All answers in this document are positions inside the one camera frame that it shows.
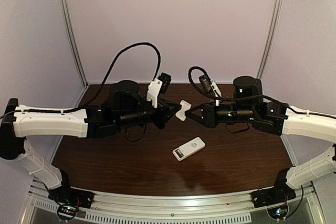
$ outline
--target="white object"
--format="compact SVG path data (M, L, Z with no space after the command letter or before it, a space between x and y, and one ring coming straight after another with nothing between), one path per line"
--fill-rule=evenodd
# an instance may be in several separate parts
M211 80L211 88L215 93L215 97L221 97L222 96L222 93L219 90L215 80ZM220 100L215 100L216 106L219 106L220 102L221 102Z
M41 109L41 110L62 110L32 108L25 105L16 107L16 110ZM16 121L13 122L15 136L25 137L32 135L67 135L86 137L88 124L86 110L78 110L72 113L37 113L37 112L16 112Z
M201 138L196 137L189 142L181 145L179 148L173 150L173 154L178 161L181 161L194 153L198 152L199 150L205 147L205 143L202 141Z
M336 172L335 147L330 147L321 155L311 159L304 164L292 167L287 172L286 184L292 188L297 189L301 185L308 183L314 179L320 178L331 172Z
M284 121L283 135L301 135L336 143L336 120L325 116L311 115L311 111L291 106L304 115L286 110L288 118Z
M336 143L336 120L325 116L312 115L311 111L291 106L298 112L296 114L290 109L286 110L288 118L284 121L282 128L283 135L301 135L314 137ZM336 172L335 147L330 147L321 155L303 163L300 166L292 167L287 172L286 184L292 188L299 188L305 183L320 178L332 172Z
M38 154L28 140L25 140L24 149L26 153L20 154L14 162L21 164L30 175L40 179L49 189L59 187L62 182L59 169Z
M60 0L0 0L0 7L0 114L12 97L36 106L75 106L84 87L72 57ZM45 136L32 143L50 160L58 140ZM21 223L31 177L10 161L1 160L0 171L0 223Z
M153 108L158 107L158 97L160 94L162 86L162 81L155 78L149 85L148 85L148 91L147 91L147 101L152 101Z
M180 119L181 121L185 121L186 116L185 116L185 112L187 110L189 110L191 108L191 104L181 100L180 105L182 106L181 109L179 111L177 111L177 113L175 114L175 116Z

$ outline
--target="robotic arm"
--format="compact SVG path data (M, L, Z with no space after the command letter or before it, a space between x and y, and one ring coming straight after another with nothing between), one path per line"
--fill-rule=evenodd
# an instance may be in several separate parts
M200 82L203 93L212 94L213 97L218 89L215 81L205 74L200 77ZM312 160L280 171L273 188L253 192L255 207L284 202L286 198L293 199L296 197L295 189L336 172L335 116L302 110L274 99L264 102L261 81L253 77L238 77L233 84L233 99L227 99L228 102L221 104L212 101L198 105L187 110L186 117L205 127L216 127L220 123L248 123L253 128L269 134L309 136L334 144Z
M159 97L167 91L170 81L168 74L161 74L149 85L146 98L139 95L136 82L120 81L111 85L109 98L101 106L87 106L70 113L66 113L66 109L19 105L18 99L12 98L0 125L0 157L21 164L29 174L39 178L48 188L50 199L72 206L77 206L79 201L80 207L90 208L93 193L71 188L68 175L39 155L26 137L69 135L103 138L120 133L122 129L127 132L134 126L143 127L145 132L148 123L163 129L181 108L179 104Z

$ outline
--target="wooden table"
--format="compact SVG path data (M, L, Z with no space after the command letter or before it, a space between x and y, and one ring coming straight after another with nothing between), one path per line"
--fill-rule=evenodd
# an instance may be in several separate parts
M219 85L222 95L231 97L233 86ZM92 97L98 85L91 85L82 102ZM106 85L93 104L108 96ZM190 84L171 84L163 98L193 106L206 102ZM245 125L231 126L232 130ZM136 138L142 129L129 134ZM172 150L199 136L206 147L179 162ZM286 149L278 136L253 129L230 134L223 124L207 129L187 119L172 118L164 130L148 125L145 137L128 142L124 134L104 139L65 136L53 164L64 169L71 185L109 193L151 196L190 196L232 193L272 186L278 171L290 167Z

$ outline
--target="black cable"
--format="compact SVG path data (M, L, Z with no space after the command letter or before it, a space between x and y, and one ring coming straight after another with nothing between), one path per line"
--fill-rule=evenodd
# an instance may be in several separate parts
M44 185L44 187L46 188L46 190L47 190L47 192L49 193L49 195L50 195L50 197L52 198L52 200L53 200L57 205L61 206L61 203L58 202L58 201L53 197L53 195L52 195L51 192L50 192L50 189L46 186L46 184L43 183L43 185Z
M59 213L61 212L62 207L71 207L71 208L72 208L73 206L71 206L71 205L67 205L67 204L63 204L63 205L60 205L60 206L57 208L57 211L56 211L57 217L58 217L60 220L62 220L62 221L71 221L71 220L73 220L73 219L76 217L77 213L79 212L79 209L78 209L78 208L73 207L73 208L76 209L76 211L75 211L76 214L73 215L73 216L71 216L70 218L69 218L69 217L65 217L65 216L62 216L62 215L59 214Z
M301 195L301 199L300 199L299 204L297 205L296 209L294 209L293 212L291 212L288 216L286 216L286 219L289 218L289 217L291 217L293 214L295 214L295 212L296 212L296 211L299 209L299 207L301 206L301 203L302 203L302 201L303 201L303 195L305 194L305 191L304 191L304 189L303 189L303 186L301 186L301 190L302 190L302 195Z
M127 141L129 141L129 142L131 142L131 143L135 143L135 142L137 142L137 141L142 140L142 138L143 138L143 137L145 136L145 134L146 134L146 131L147 131L147 124L145 124L144 129L143 129L143 132L142 132L142 135L141 135L138 139L136 139L136 140L130 140L129 137L128 137L128 130L127 130L127 128L125 128L125 137L126 137Z
M63 113L72 113L72 112L75 112L75 111L78 111L78 110L81 110L83 108L85 108L86 106L88 106L89 104L91 104L91 102L93 102L97 97L98 95L100 94L100 92L102 91L103 89L103 86L108 78L108 76L110 75L111 71L112 71L112 68L114 67L114 65L116 64L116 61L118 60L118 58L124 53L126 52L127 50L133 48L133 47L137 47L137 46L149 46L151 48L153 48L157 54L157 65L156 65L156 70L155 70L155 74L154 74L154 77L153 79L156 78L156 76L158 75L159 73L159 69L160 69L160 65L161 65L161 54L160 54L160 51L157 49L156 46L154 46L152 43L149 43L149 42L139 42L139 43L135 43L135 44L132 44L128 47L125 47L124 49L122 49L114 58L113 62L111 63L110 67L109 67L109 70L107 71L107 73L105 74L105 77L103 79L103 81L101 82L100 84L100 87L97 91L97 93L88 101L86 102L85 104L83 104L82 106L79 106L77 108L73 108L73 109L69 109L69 110L40 110L40 109L28 109L28 110L23 110L23 112L37 112L37 113L57 113L57 114L63 114ZM21 112L21 110L16 110L16 111L10 111L2 116L0 116L0 119L2 119L4 116L8 115L8 114L12 114L12 113L15 113L15 112Z
M0 116L0 120L1 120L2 118L4 118L6 115L13 114L13 113L16 113L16 112L21 112L21 110L13 110L13 111L9 111L9 112L7 112L6 114L3 114L2 116Z
M254 98L265 98L269 101L272 101L272 102L275 102L277 104L280 104L280 105L283 105L283 106L286 106L288 107L289 105L286 104L286 103L283 103L283 102L280 102L272 97L269 97L267 95L263 95L263 94L258 94L258 95L251 95L249 97L242 97L242 98L222 98L222 97L215 97L213 95L210 95L210 94L207 94L206 92L204 92L202 89L200 89L193 81L193 78L192 78L192 71L193 70L199 70L201 71L203 74L205 74L209 79L209 75L207 74L207 72L205 71L205 69L201 68L201 67L197 67L197 66L194 66L194 67L191 67L188 71L188 79L189 79L189 82L190 84L193 86L194 89L196 89L200 94L204 95L205 97L208 97L208 98L211 98L213 100L220 100L222 102L239 102L239 101L246 101L246 100L252 100Z
M208 98L211 98L213 100L220 100L222 102L239 102L239 101L245 101L245 100L251 100L251 99L254 99L254 98L265 98L269 101L272 101L272 102L275 102L276 104L280 104L282 106L284 106L285 108L288 108L290 109L291 111L293 111L294 113L296 114L300 114L300 115L306 115L307 113L306 112L299 112L299 111L296 111L295 109L291 108L289 104L287 103L284 103L284 102L280 102L272 97L269 97L267 95L263 95L263 94L258 94L258 95L252 95L252 96L249 96L249 97L243 97L243 98L222 98L222 97L214 97L213 95L210 95L206 92L204 92L202 89L200 89L193 81L193 78L192 78L192 71L193 70L199 70L201 71L203 74L205 74L209 79L209 75L207 74L207 72L205 71L205 69L201 68L201 67L197 67L197 66L194 66L194 67L191 67L188 71L188 79L189 79L189 82L191 83L191 85L193 86L194 89L196 89L200 94L204 95L205 97L208 97ZM333 115L328 115L328 114L322 114L322 113L317 113L317 112L310 112L309 113L310 115L317 115L317 116L324 116L326 118L332 118L332 119L336 119L336 116L333 116Z
M230 130L228 129L228 127L227 127L228 125L229 125L228 123L225 124L225 129L228 131L228 133L231 133L231 134L242 133L242 132L248 131L248 130L250 129L250 125L248 125L248 123L247 123L247 124L246 124L247 127L246 127L245 129L241 129L241 130L238 130L238 131L230 131Z
M295 109L293 109L292 107L288 106L288 108L293 111L295 114L299 114L299 115L307 115L307 112L299 112L296 111ZM332 118L332 119L336 119L336 116L333 115L327 115L327 114L322 114L322 113L316 113L316 112L309 112L308 115L318 115L318 116L324 116L326 118Z

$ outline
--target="white plastic part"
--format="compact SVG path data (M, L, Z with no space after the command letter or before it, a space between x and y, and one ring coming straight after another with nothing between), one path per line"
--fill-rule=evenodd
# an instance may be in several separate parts
M16 107L16 110L41 109L41 110L61 110L32 108L25 105ZM72 113L35 113L16 112L16 121L13 122L15 136L25 137L31 135L67 135L76 137L86 137L88 124L84 121L87 118L86 110L78 110Z
M148 91L147 91L147 101L152 101L153 108L158 107L158 97L160 94L162 86L162 81L155 78L149 85L148 85Z
M200 137L196 137L189 142L181 145L179 148L173 150L173 154L178 161L181 161L194 153L200 151L205 147L205 143Z
M290 109L286 110L288 118L284 121L282 134L309 136L336 143L336 120L324 116L311 115L309 110L302 110L291 106L304 115L295 114Z
M215 80L211 80L211 88L215 93L215 97L221 97L222 96L222 93L219 90ZM216 106L219 106L220 102L221 102L220 100L215 100Z
M40 179L49 189L59 187L62 182L59 169L39 155L28 140L25 140L24 149L26 153L20 154L14 161L22 165L30 175Z
M336 161L333 160L334 157L336 157L335 147L330 147L324 153L310 161L300 166L292 167L287 172L286 184L292 189L297 189L307 182L336 172Z
M181 121L185 121L186 116L185 116L185 112L187 110L189 110L191 108L191 104L181 100L180 105L182 106L181 109L179 111L177 111L177 113L175 114L175 116L180 119Z

